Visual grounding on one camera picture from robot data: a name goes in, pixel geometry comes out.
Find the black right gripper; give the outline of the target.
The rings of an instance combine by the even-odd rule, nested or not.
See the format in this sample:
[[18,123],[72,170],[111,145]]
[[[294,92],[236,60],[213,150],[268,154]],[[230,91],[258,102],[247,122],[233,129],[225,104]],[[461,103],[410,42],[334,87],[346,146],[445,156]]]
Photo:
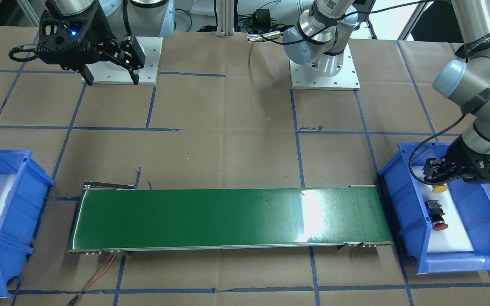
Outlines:
[[57,5],[48,5],[40,19],[35,55],[46,64],[83,72],[87,85],[94,83],[87,64],[110,61],[119,65],[129,71],[134,85],[139,84],[139,68],[145,64],[136,38],[131,35],[117,39],[100,5],[88,5],[73,14],[65,14]]

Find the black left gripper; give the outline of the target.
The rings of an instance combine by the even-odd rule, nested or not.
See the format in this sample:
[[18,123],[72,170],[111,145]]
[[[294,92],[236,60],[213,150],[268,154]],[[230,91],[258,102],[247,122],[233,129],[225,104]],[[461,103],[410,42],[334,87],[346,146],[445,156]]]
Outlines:
[[471,184],[490,184],[490,153],[477,153],[458,137],[440,159],[426,159],[423,173],[423,182],[429,185],[457,179]]

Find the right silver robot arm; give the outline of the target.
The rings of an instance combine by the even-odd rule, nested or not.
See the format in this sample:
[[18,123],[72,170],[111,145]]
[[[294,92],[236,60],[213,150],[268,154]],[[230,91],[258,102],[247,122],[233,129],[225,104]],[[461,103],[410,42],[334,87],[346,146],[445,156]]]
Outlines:
[[87,85],[155,85],[172,0],[48,0],[35,54]]

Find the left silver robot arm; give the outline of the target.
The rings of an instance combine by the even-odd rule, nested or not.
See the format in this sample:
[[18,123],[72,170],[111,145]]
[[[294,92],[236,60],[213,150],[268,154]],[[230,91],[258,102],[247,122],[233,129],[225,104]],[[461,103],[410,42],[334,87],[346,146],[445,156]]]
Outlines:
[[[436,76],[433,88],[459,106],[462,116],[475,120],[440,158],[424,162],[427,185],[443,185],[461,179],[490,184],[490,0],[453,0],[464,43]],[[342,62],[344,48],[356,26],[360,11],[351,0],[315,0],[297,24],[282,35],[281,45],[298,65]]]

